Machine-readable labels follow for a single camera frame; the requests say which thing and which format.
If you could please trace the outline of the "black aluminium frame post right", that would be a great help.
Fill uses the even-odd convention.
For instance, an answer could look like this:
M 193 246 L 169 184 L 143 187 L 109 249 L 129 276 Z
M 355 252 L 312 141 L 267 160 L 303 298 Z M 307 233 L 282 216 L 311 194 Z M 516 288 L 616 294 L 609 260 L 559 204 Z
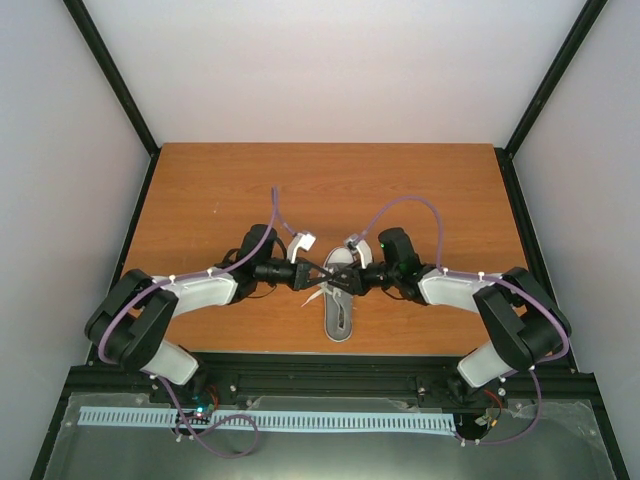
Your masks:
M 504 151 L 513 160 L 562 80 L 583 42 L 607 5 L 607 0 L 588 0 L 582 6 L 560 48 L 529 101 Z

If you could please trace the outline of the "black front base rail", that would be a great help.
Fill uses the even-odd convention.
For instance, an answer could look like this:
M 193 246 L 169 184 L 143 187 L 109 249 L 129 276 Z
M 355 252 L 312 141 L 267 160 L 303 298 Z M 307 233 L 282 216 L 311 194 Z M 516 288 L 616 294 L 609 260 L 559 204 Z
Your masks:
M 533 374 L 466 387 L 446 356 L 294 355 L 199 352 L 197 360 L 224 405 L 262 396 L 388 398 L 442 410 L 475 409 L 503 400 L 603 401 L 596 380 L 566 361 L 544 363 Z

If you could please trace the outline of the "black table side rail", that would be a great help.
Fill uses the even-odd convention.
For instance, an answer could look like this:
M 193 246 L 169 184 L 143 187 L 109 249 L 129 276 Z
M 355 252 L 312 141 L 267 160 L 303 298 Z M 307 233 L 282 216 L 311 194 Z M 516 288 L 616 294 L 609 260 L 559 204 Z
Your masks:
M 502 148 L 495 148 L 494 151 L 528 270 L 542 285 L 549 296 L 555 300 L 553 287 L 534 232 L 513 161 Z M 572 353 L 570 353 L 568 360 L 557 360 L 544 364 L 542 371 L 539 373 L 539 378 L 545 400 L 584 399 L 591 402 L 595 410 L 597 426 L 604 441 L 605 451 L 611 461 L 614 475 L 617 479 L 629 479 L 630 476 L 615 438 L 595 376 L 593 374 L 578 373 L 577 365 Z
M 162 148 L 157 147 L 150 154 L 150 160 L 146 168 L 142 187 L 135 203 L 110 286 L 114 286 L 123 273 L 125 260 L 127 259 L 133 241 L 133 236 L 161 151 Z M 121 372 L 116 367 L 105 366 L 97 359 L 97 349 L 91 347 L 86 362 L 83 365 L 73 366 L 69 370 L 30 478 L 45 478 L 47 469 L 51 464 L 51 457 L 54 453 L 56 441 L 62 434 L 69 433 L 70 427 L 64 425 L 65 421 L 63 418 L 69 405 L 69 399 L 74 393 L 146 394 L 150 391 L 150 380 L 144 380 L 140 373 L 127 374 Z

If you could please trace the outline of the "grey metal base plate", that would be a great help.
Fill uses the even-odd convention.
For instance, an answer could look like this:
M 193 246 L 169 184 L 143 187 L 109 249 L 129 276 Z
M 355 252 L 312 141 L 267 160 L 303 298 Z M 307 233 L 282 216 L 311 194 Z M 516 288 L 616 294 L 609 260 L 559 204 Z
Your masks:
M 382 399 L 262 397 L 245 412 L 179 413 L 182 429 L 79 426 L 80 408 L 171 408 L 75 395 L 44 479 L 617 479 L 586 400 L 515 400 L 453 415 L 451 436 L 261 432 L 253 411 L 442 413 Z

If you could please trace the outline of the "white shoelace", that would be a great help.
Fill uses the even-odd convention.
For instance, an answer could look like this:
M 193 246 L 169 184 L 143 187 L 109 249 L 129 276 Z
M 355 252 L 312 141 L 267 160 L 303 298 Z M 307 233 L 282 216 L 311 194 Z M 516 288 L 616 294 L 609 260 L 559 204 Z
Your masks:
M 342 303 L 347 304 L 352 300 L 352 295 L 343 295 L 343 296 L 331 296 L 328 295 L 325 291 L 324 286 L 318 287 L 318 289 L 312 293 L 302 304 L 302 307 L 306 306 L 310 302 L 314 301 L 316 298 L 322 297 L 324 300 L 327 300 L 330 305 L 338 306 Z

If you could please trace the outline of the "black aluminium frame post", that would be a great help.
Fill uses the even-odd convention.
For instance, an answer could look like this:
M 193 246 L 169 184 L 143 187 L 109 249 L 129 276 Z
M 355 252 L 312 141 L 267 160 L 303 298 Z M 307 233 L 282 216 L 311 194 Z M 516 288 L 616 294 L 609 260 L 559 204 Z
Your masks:
M 529 101 L 504 151 L 513 160 L 562 80 L 583 42 L 607 5 L 607 0 L 588 0 L 582 6 L 560 48 Z
M 144 150 L 150 158 L 157 157 L 161 148 L 154 139 L 85 2 L 81 0 L 63 0 L 63 4 L 122 107 Z

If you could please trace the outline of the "black aluminium frame post left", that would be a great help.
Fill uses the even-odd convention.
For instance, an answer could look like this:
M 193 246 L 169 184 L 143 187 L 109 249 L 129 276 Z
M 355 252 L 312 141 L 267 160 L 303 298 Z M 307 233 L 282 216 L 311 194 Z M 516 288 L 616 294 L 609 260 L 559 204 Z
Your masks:
M 157 157 L 161 148 L 154 139 L 85 2 L 81 0 L 63 0 L 63 4 L 122 107 L 144 150 L 150 158 Z

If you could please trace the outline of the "black left table side rail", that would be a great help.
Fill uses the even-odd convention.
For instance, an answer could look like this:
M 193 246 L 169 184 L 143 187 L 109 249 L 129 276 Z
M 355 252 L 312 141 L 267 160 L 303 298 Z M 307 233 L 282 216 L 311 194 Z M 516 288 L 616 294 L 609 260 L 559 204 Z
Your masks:
M 114 286 L 123 273 L 125 260 L 127 259 L 133 241 L 133 236 L 161 151 L 162 148 L 157 147 L 150 154 L 150 160 L 146 168 L 142 187 L 135 203 L 110 286 Z M 51 464 L 51 457 L 54 453 L 56 441 L 62 434 L 69 433 L 70 427 L 64 425 L 65 421 L 63 418 L 69 405 L 69 399 L 74 393 L 146 394 L 150 391 L 150 380 L 144 380 L 140 373 L 127 374 L 121 372 L 116 367 L 105 366 L 97 359 L 97 349 L 91 347 L 86 362 L 83 365 L 73 366 L 69 370 L 30 478 L 45 478 L 47 469 Z

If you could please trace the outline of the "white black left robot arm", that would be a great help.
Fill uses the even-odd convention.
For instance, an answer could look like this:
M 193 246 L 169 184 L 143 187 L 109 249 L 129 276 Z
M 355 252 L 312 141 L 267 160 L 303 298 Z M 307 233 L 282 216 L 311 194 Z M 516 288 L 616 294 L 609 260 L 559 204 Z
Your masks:
M 326 331 L 337 340 L 349 336 L 351 295 L 310 278 L 313 265 L 298 255 L 314 241 L 312 234 L 300 232 L 284 247 L 283 257 L 276 258 L 273 249 L 280 242 L 276 230 L 255 224 L 240 248 L 206 270 L 155 277 L 130 270 L 90 316 L 85 336 L 101 361 L 162 378 L 184 401 L 197 402 L 208 390 L 206 369 L 192 353 L 165 338 L 169 324 L 180 315 L 243 301 L 261 282 L 293 290 L 317 286 L 325 299 Z

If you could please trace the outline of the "black right table side rail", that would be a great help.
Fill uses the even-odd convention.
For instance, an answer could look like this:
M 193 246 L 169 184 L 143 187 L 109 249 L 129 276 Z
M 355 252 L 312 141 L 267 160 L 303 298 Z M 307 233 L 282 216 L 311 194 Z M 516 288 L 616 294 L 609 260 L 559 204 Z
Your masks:
M 555 300 L 553 287 L 534 232 L 513 161 L 502 148 L 495 148 L 494 151 L 528 270 L 542 285 L 549 296 Z M 614 475 L 617 479 L 629 479 L 630 476 L 615 438 L 595 376 L 593 374 L 578 373 L 577 365 L 572 353 L 570 353 L 568 360 L 557 360 L 544 364 L 542 371 L 539 373 L 539 378 L 545 400 L 584 399 L 591 402 L 595 410 L 597 426 L 604 441 L 605 451 L 611 461 Z

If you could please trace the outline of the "grey canvas sneaker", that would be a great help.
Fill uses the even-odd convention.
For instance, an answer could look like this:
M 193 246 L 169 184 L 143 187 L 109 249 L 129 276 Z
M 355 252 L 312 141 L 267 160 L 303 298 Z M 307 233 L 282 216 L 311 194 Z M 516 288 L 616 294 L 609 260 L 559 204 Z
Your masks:
M 325 265 L 339 264 L 346 267 L 351 264 L 353 257 L 345 247 L 334 248 L 325 260 Z M 353 296 L 347 304 L 330 305 L 324 300 L 324 327 L 327 337 L 334 342 L 347 341 L 353 332 Z

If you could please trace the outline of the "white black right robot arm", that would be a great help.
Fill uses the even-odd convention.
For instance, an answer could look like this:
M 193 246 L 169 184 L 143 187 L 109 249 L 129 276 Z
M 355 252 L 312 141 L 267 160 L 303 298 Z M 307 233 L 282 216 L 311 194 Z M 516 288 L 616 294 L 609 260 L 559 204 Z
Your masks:
M 424 263 L 399 227 L 383 231 L 378 240 L 383 251 L 380 262 L 357 236 L 325 260 L 325 327 L 334 341 L 351 335 L 354 297 L 373 288 L 395 288 L 403 300 L 480 316 L 489 340 L 456 367 L 457 379 L 470 388 L 568 353 L 570 324 L 529 271 L 515 267 L 502 274 L 467 273 Z

